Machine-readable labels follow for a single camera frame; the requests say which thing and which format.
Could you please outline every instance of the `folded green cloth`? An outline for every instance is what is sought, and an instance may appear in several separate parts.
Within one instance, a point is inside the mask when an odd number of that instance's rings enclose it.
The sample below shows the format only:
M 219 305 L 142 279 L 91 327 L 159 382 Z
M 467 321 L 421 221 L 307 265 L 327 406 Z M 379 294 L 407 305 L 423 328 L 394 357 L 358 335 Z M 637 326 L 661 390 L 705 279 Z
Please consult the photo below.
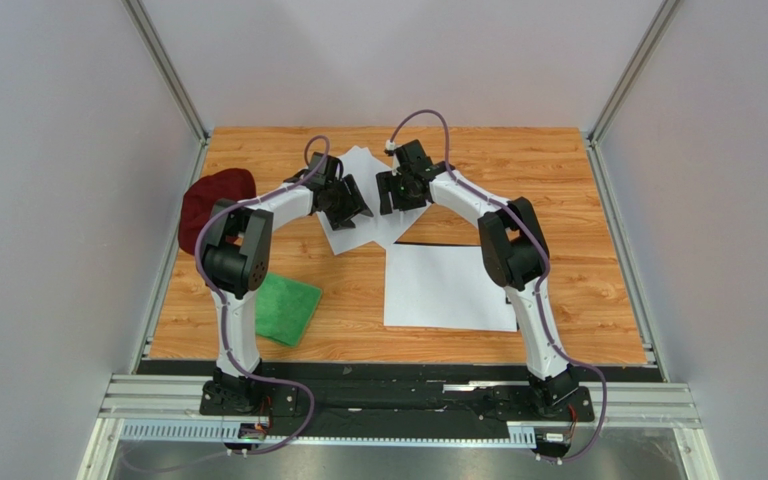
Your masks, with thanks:
M 266 274 L 257 290 L 257 335 L 298 346 L 320 298 L 322 290 L 313 285 Z

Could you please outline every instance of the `dark red cloth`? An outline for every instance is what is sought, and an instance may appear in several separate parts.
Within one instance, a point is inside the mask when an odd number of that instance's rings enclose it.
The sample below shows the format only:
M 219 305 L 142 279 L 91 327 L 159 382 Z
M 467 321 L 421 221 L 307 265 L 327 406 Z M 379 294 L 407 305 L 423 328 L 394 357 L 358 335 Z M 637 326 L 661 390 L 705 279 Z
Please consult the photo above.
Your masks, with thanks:
M 229 168 L 199 179 L 183 195 L 180 229 L 177 232 L 180 249 L 189 255 L 195 254 L 198 233 L 209 220 L 215 202 L 222 198 L 237 201 L 256 196 L 257 184 L 248 170 Z

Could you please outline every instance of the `wooden tabletop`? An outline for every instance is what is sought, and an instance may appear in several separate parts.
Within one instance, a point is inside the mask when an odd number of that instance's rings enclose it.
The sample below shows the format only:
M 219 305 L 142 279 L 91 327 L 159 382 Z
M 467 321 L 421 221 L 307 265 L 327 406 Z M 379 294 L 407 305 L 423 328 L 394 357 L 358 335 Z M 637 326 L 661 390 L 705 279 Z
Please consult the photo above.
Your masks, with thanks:
M 392 128 L 220 128 L 203 169 L 246 168 L 265 193 L 304 166 L 307 140 L 323 133 L 331 153 L 367 146 L 380 160 Z M 450 159 L 464 175 L 503 197 L 532 201 L 550 247 L 550 300 L 565 349 L 594 363 L 645 362 L 606 219 L 579 131 L 557 128 L 453 128 Z M 443 159 L 440 128 L 405 128 L 399 143 L 422 141 Z M 405 242 L 478 245 L 455 213 L 433 205 Z M 296 348 L 258 338 L 263 358 L 305 361 L 521 363 L 519 333 L 384 327 L 385 252 L 371 243 L 334 256 L 314 217 L 273 237 L 270 271 L 323 291 Z M 180 252 L 160 315 L 152 358 L 216 358 L 217 321 L 193 257 Z

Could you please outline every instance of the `white rectangular sheet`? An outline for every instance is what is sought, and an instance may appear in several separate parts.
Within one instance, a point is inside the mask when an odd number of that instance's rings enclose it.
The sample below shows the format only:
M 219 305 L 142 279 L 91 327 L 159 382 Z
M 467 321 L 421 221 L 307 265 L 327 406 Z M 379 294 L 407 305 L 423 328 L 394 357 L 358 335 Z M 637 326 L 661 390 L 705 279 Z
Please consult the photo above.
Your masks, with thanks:
M 384 326 L 517 330 L 481 247 L 390 245 L 385 275 Z
M 325 236 L 328 238 L 334 255 L 339 255 L 369 242 L 376 242 L 387 248 L 398 240 L 428 208 L 418 208 L 409 212 L 393 212 L 390 215 L 382 216 L 379 213 L 381 204 L 375 175 L 379 172 L 386 172 L 391 167 L 375 158 L 368 148 L 357 146 L 352 147 L 339 158 L 343 162 L 344 175 L 354 177 L 360 194 L 363 195 L 366 205 L 369 206 L 374 216 L 370 218 L 358 215 L 352 219 L 355 228 L 334 231 L 331 230 L 325 214 L 317 213 L 319 223 L 325 231 Z

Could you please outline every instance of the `white wall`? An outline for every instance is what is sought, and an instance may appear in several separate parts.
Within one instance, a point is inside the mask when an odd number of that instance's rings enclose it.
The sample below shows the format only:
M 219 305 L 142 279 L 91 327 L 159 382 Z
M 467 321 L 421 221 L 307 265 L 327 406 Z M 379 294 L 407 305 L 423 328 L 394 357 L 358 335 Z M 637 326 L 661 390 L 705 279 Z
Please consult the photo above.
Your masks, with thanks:
M 660 3 L 145 0 L 210 128 L 437 108 L 456 125 L 588 129 Z
M 684 2 L 603 153 L 721 477 L 768 479 L 768 2 Z
M 120 1 L 0 1 L 0 478 L 75 476 L 196 151 Z

